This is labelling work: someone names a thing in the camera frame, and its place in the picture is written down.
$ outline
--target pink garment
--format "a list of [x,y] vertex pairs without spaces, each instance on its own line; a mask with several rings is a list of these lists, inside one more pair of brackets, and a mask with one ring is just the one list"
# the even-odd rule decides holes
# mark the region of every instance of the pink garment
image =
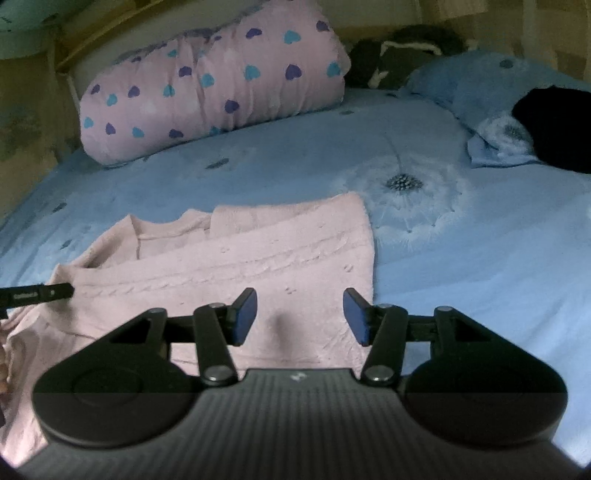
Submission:
[[350,61],[314,0],[269,0],[99,74],[80,101],[87,154],[113,164],[337,105]]
[[[58,265],[49,284],[71,282],[60,300],[12,313],[2,325],[11,392],[1,455],[20,465],[45,445],[31,393],[39,376],[62,359],[152,307],[190,315],[231,303],[256,289],[256,321],[236,367],[351,367],[366,357],[343,317],[342,296],[354,287],[373,296],[374,242],[363,201],[354,193],[298,205],[188,210],[167,224],[127,216],[78,259]],[[172,360],[197,374],[194,345]]]

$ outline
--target ribbed gray surface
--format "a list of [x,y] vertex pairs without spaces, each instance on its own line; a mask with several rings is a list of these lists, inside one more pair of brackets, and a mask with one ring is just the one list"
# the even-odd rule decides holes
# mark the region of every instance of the ribbed gray surface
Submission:
[[393,391],[363,387],[348,370],[252,370],[238,385],[207,390],[157,439],[111,452],[51,445],[20,472],[30,480],[568,480],[579,470],[549,443],[504,452],[447,444],[416,425]]

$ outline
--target blue heart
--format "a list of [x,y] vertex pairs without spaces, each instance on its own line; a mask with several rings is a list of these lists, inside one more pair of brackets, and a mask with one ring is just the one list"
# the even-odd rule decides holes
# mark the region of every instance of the blue heart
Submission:
[[251,28],[248,32],[246,32],[246,37],[250,40],[251,38],[258,37],[262,35],[262,30],[260,28]]
[[257,79],[261,76],[261,71],[256,68],[254,65],[246,65],[244,69],[244,78],[247,82],[251,80]]
[[128,98],[134,98],[134,97],[137,97],[137,96],[139,96],[139,87],[133,85],[133,87],[131,87],[129,89],[129,92],[127,92],[127,97]]
[[116,103],[117,103],[117,96],[114,93],[111,93],[109,95],[109,98],[107,98],[107,106],[113,106]]
[[181,132],[179,130],[175,130],[175,129],[172,129],[170,132],[168,132],[168,136],[170,138],[183,138],[184,137],[183,132]]
[[339,67],[339,64],[336,63],[335,61],[333,63],[331,63],[329,65],[329,67],[326,69],[326,74],[329,77],[336,77],[337,75],[340,75],[340,67]]
[[318,20],[316,22],[316,30],[318,30],[319,32],[328,32],[329,26],[326,24],[326,22],[323,22],[322,20]]
[[224,106],[224,110],[226,113],[234,113],[236,110],[240,108],[240,103],[235,100],[227,100],[226,105]]
[[298,42],[300,40],[300,34],[298,32],[294,32],[293,30],[288,30],[287,32],[285,32],[285,35],[283,36],[283,41],[288,45]]
[[193,74],[193,69],[191,67],[180,67],[178,70],[178,76],[180,78],[187,77]]
[[285,79],[293,80],[301,77],[301,69],[297,65],[289,64],[285,69]]
[[162,95],[164,95],[165,97],[173,97],[174,96],[173,86],[167,85],[166,87],[164,87],[164,91],[162,92]]
[[215,78],[213,78],[213,76],[206,73],[205,75],[203,75],[201,77],[200,83],[203,88],[207,88],[207,87],[211,87],[214,83],[216,83],[216,80],[215,80]]

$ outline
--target pink sweater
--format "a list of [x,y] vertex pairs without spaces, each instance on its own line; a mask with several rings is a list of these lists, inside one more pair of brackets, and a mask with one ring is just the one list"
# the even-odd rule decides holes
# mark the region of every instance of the pink sweater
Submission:
[[[71,282],[60,300],[14,311],[2,330],[10,393],[2,403],[1,455],[20,465],[45,445],[31,406],[49,367],[152,307],[189,315],[256,289],[259,310],[237,368],[351,367],[366,351],[342,312],[344,289],[371,299],[374,242],[363,201],[348,193],[298,205],[188,210],[154,224],[127,216],[78,259],[58,265],[49,284]],[[194,345],[174,345],[172,360],[197,374]]]

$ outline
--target bed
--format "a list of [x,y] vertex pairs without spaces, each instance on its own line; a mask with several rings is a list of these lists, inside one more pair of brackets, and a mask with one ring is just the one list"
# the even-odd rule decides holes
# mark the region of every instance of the bed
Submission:
[[[129,213],[170,222],[188,208],[356,191],[375,237],[374,303],[424,315],[452,305],[549,363],[569,389],[555,443],[587,463],[591,178],[540,164],[472,168],[471,135],[420,96],[348,89],[336,109],[117,168],[77,151],[1,227],[0,285],[46,281]],[[428,346],[408,348],[406,371],[428,358]]]

